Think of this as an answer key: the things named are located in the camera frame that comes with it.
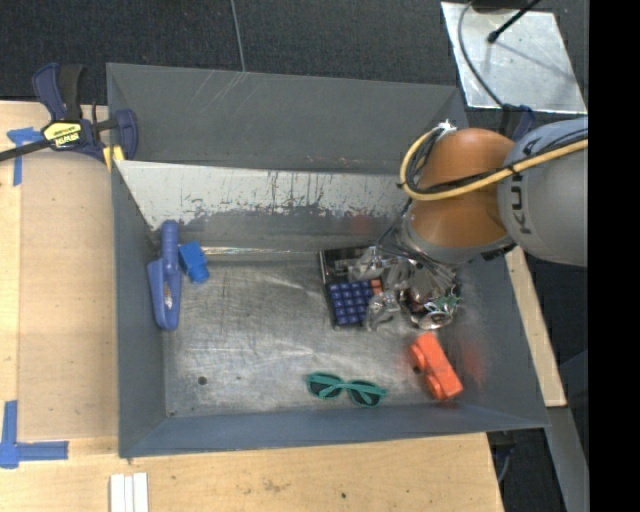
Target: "blue keypad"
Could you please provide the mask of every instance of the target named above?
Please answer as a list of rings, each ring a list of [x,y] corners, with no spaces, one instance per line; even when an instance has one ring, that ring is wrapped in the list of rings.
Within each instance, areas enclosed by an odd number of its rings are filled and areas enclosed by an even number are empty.
[[[373,296],[369,281],[331,283],[327,285],[327,292],[336,325],[362,325]]]

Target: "orange toy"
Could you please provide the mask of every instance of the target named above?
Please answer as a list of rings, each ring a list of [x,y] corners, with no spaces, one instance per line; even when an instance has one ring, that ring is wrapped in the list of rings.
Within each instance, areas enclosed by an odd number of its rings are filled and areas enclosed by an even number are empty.
[[[433,333],[418,336],[409,351],[416,369],[425,372],[424,380],[436,399],[447,400],[462,392],[462,383]]]

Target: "bin floor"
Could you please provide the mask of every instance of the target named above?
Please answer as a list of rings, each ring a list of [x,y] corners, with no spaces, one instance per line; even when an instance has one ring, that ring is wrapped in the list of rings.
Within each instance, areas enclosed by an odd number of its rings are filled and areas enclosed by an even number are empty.
[[[381,406],[431,402],[408,347],[421,331],[394,319],[375,332],[335,330],[317,256],[210,263],[184,279],[180,325],[164,338],[167,411],[201,416],[355,407],[346,393],[311,395],[305,376],[326,371],[387,390]]]

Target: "gray bin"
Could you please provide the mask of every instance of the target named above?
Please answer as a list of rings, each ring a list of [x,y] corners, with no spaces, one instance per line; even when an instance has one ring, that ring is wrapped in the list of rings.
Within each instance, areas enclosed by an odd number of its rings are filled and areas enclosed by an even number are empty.
[[[112,178],[122,457],[548,424],[502,259],[463,267],[460,308],[438,333],[465,386],[453,402],[432,400],[411,369],[419,331],[331,328],[318,251],[370,244],[393,222],[407,200],[395,183],[408,146],[446,119],[466,126],[456,88],[107,72],[110,110],[133,109],[140,129],[136,158]],[[210,272],[200,285],[183,278],[173,332],[154,322],[146,274],[168,219],[181,243],[205,248]],[[319,370],[388,394],[376,409],[319,400],[304,381]]]

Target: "white plastic piece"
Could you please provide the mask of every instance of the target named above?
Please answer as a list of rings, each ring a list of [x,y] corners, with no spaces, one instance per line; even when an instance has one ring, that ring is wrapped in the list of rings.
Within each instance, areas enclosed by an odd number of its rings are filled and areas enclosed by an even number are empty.
[[[146,473],[111,475],[109,482],[109,512],[149,512],[149,491]]]

